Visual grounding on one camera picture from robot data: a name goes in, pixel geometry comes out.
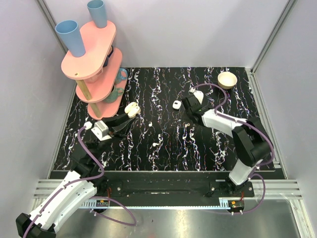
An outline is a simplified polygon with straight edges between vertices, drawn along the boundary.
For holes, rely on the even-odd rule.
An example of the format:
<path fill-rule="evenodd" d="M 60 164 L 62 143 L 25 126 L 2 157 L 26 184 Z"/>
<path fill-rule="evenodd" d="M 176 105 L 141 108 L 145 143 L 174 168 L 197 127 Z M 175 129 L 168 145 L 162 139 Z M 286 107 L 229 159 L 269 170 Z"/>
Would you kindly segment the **white earbud charging case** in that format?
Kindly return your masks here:
<path fill-rule="evenodd" d="M 175 100 L 175 101 L 173 102 L 173 104 L 172 104 L 172 107 L 173 107 L 173 109 L 175 109 L 175 110 L 179 110 L 179 109 L 181 108 L 181 105 L 182 105 L 181 101 Z"/>

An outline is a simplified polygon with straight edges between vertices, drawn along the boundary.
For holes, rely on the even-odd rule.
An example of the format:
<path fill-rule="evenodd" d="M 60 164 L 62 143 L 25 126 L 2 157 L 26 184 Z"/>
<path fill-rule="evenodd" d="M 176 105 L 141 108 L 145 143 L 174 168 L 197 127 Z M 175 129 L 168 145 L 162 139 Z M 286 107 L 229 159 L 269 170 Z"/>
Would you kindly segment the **beige earbud charging case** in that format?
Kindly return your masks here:
<path fill-rule="evenodd" d="M 136 102 L 128 104 L 124 109 L 124 112 L 128 115 L 129 118 L 135 117 L 137 114 L 140 113 L 140 111 L 141 108 Z"/>

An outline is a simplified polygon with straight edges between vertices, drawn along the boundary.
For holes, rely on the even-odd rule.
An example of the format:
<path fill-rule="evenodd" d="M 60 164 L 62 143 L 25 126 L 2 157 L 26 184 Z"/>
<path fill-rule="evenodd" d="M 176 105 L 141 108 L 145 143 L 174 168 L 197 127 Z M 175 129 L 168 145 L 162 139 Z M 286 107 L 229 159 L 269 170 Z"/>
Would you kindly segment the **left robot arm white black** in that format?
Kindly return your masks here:
<path fill-rule="evenodd" d="M 79 147 L 75 150 L 73 167 L 57 188 L 29 214 L 16 218 L 21 238 L 54 238 L 68 218 L 85 202 L 96 216 L 113 200 L 105 169 L 99 160 L 103 149 L 116 138 L 124 138 L 137 113 L 123 113 L 94 123 L 86 122 L 77 132 Z"/>

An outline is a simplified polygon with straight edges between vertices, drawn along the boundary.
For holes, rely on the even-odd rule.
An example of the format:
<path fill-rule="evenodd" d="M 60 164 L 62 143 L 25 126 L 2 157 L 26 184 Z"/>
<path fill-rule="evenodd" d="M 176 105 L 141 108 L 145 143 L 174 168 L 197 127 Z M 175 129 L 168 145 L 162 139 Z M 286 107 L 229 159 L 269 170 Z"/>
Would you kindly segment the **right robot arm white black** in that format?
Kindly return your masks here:
<path fill-rule="evenodd" d="M 222 187 L 229 196 L 237 196 L 257 167 L 265 163 L 266 159 L 274 158 L 273 144 L 261 120 L 240 119 L 202 106 L 194 94 L 183 98 L 182 104 L 194 123 L 216 129 L 233 138 L 237 162 Z"/>

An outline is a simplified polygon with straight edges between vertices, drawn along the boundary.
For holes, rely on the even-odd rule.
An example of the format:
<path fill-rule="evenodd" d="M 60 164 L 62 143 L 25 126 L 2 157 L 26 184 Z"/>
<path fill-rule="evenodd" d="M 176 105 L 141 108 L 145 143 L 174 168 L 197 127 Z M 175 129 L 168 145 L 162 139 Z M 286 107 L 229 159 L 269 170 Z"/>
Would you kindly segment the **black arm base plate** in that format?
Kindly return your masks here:
<path fill-rule="evenodd" d="M 220 205 L 220 199 L 254 198 L 251 182 L 233 192 L 228 172 L 107 171 L 111 198 L 129 209 L 181 208 Z"/>

